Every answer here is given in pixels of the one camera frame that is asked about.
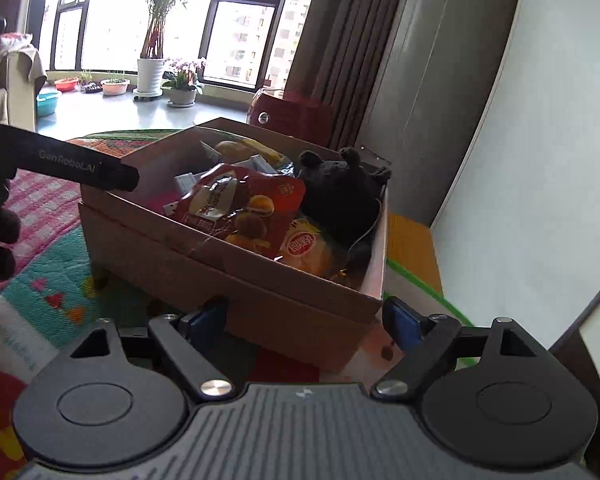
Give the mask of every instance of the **sofa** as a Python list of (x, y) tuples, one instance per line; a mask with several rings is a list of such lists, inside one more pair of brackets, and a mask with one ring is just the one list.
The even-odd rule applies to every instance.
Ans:
[(7, 54), (0, 63), (0, 123), (35, 132), (36, 96), (46, 78), (30, 80), (31, 67), (31, 58), (21, 52)]

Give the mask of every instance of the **carpet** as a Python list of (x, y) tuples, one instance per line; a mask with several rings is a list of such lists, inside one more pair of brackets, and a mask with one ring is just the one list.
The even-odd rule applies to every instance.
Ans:
[[(123, 156), (174, 130), (107, 132), (70, 142)], [(7, 208), (22, 219), (13, 247), (17, 273), (0, 283), (0, 480), (11, 480), (26, 459), (11, 427), (11, 408), (33, 377), (98, 317), (118, 326), (139, 326), (151, 316), (176, 312), (142, 290), (110, 276), (96, 290), (80, 227), (77, 184), (19, 171)], [(246, 381), (335, 382), (371, 385), (399, 359), (381, 354), (390, 343), (377, 322), (360, 350), (340, 373), (310, 365), (224, 334), (209, 360), (240, 388)]]

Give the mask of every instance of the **curtain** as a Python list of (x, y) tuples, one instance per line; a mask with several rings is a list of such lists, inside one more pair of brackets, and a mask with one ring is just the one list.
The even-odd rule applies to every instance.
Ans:
[(323, 144), (353, 146), (399, 0), (312, 0), (286, 90), (331, 107)]

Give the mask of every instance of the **tile floor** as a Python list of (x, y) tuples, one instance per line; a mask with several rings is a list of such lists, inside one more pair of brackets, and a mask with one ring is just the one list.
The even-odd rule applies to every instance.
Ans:
[(68, 92), (60, 96), (56, 113), (38, 120), (38, 132), (59, 140), (111, 130), (188, 128), (218, 117), (246, 120), (246, 106), (211, 99), (191, 108), (171, 108), (161, 97), (135, 102), (131, 92), (116, 97)]

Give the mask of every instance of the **window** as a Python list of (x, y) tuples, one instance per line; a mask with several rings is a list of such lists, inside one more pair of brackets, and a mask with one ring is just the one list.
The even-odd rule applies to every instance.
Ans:
[[(32, 15), (43, 17), (42, 24), (30, 26), (40, 27), (38, 47), (44, 67), (135, 72), (148, 9), (144, 0), (119, 1), (124, 4), (113, 6), (111, 0), (32, 2), (40, 9)], [(299, 11), (294, 9), (298, 1), (183, 0), (187, 5), (176, 4), (167, 16), (164, 55), (206, 57), (203, 82), (255, 90), (270, 72), (272, 59), (282, 63), (280, 70), (290, 65), (290, 47), (295, 48), (301, 33), (296, 25)], [(236, 60), (249, 68), (234, 66)]]
[(228, 66), (226, 68), (226, 74), (229, 77), (240, 77), (240, 72), (242, 71), (242, 68), (239, 66)]

